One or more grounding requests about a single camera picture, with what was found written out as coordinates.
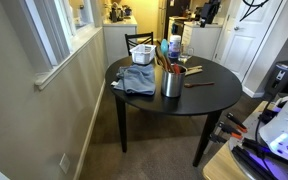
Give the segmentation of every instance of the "chair back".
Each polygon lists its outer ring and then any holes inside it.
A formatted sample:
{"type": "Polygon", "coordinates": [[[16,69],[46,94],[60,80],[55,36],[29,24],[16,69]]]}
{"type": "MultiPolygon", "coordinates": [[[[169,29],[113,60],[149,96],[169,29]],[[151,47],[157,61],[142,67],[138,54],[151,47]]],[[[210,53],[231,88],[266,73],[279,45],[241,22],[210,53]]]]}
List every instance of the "chair back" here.
{"type": "Polygon", "coordinates": [[[126,47],[128,55],[131,56],[132,53],[130,52],[130,49],[139,45],[139,44],[151,44],[153,45],[153,32],[150,33],[144,33],[144,34],[133,34],[128,35],[125,34],[125,41],[126,41],[126,47]],[[138,38],[145,38],[143,41],[138,42],[138,38]]]}

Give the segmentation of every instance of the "window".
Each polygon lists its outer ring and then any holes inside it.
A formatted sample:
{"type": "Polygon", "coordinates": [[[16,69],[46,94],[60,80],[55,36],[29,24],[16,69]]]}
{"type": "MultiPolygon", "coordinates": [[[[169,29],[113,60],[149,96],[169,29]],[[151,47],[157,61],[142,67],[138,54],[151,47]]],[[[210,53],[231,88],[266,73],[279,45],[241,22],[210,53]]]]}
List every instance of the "window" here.
{"type": "Polygon", "coordinates": [[[40,90],[101,29],[94,27],[90,0],[2,0],[1,4],[36,71],[40,90]]]}
{"type": "Polygon", "coordinates": [[[59,65],[72,52],[72,38],[92,23],[90,1],[25,0],[34,25],[52,66],[59,65]]]}

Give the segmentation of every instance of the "kitchen counter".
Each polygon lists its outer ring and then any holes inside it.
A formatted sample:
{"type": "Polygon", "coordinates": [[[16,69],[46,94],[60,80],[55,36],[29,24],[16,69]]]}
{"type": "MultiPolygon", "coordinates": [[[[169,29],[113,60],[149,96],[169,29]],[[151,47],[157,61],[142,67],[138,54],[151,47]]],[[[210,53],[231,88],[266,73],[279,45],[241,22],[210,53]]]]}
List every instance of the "kitchen counter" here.
{"type": "MultiPolygon", "coordinates": [[[[222,28],[223,27],[224,18],[214,18],[212,24],[205,24],[205,28],[222,28]]],[[[185,25],[192,27],[192,28],[201,28],[201,22],[200,21],[186,21],[184,22],[185,25]]]]}
{"type": "Polygon", "coordinates": [[[169,17],[169,20],[175,20],[175,19],[184,19],[184,20],[186,20],[186,19],[188,19],[188,18],[186,18],[186,17],[180,17],[180,16],[171,16],[171,17],[169,17]]]}
{"type": "Polygon", "coordinates": [[[130,19],[124,19],[123,21],[114,23],[110,19],[103,21],[108,65],[129,56],[125,42],[125,34],[137,34],[137,22],[134,16],[126,17],[130,17],[130,19]]]}
{"type": "MultiPolygon", "coordinates": [[[[192,28],[202,28],[200,26],[201,23],[199,21],[198,22],[186,21],[184,22],[184,24],[192,28]]],[[[205,24],[204,28],[221,28],[221,27],[223,27],[223,24],[213,23],[213,24],[205,24]]]]}
{"type": "Polygon", "coordinates": [[[125,27],[125,26],[137,26],[136,19],[134,16],[125,16],[123,21],[112,22],[110,19],[105,19],[103,21],[103,26],[114,26],[114,27],[125,27]]]}

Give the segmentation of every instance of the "table leg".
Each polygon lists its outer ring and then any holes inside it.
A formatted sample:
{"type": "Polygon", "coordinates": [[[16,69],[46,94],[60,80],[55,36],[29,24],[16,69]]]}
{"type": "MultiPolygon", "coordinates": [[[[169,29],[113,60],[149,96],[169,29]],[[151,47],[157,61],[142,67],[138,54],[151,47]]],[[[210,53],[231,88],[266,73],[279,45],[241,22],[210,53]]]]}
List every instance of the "table leg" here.
{"type": "Polygon", "coordinates": [[[120,129],[120,138],[122,144],[122,151],[127,151],[127,137],[126,137],[126,109],[125,102],[120,100],[118,97],[115,97],[115,103],[117,108],[117,119],[118,126],[120,129]]]}
{"type": "Polygon", "coordinates": [[[203,152],[208,143],[208,137],[213,132],[215,125],[221,116],[221,113],[222,111],[215,111],[215,112],[208,114],[204,128],[203,128],[200,142],[198,143],[198,146],[196,149],[195,157],[193,160],[193,166],[197,167],[200,160],[202,159],[203,152]]]}

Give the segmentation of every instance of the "folded cloth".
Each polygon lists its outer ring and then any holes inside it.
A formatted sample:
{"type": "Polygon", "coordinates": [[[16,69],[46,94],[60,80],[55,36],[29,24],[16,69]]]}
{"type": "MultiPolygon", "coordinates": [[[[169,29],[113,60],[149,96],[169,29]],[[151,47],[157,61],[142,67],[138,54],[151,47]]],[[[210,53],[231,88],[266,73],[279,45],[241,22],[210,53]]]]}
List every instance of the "folded cloth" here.
{"type": "Polygon", "coordinates": [[[155,93],[155,74],[151,64],[120,67],[116,76],[120,79],[114,89],[124,90],[127,94],[153,95],[155,93]]]}

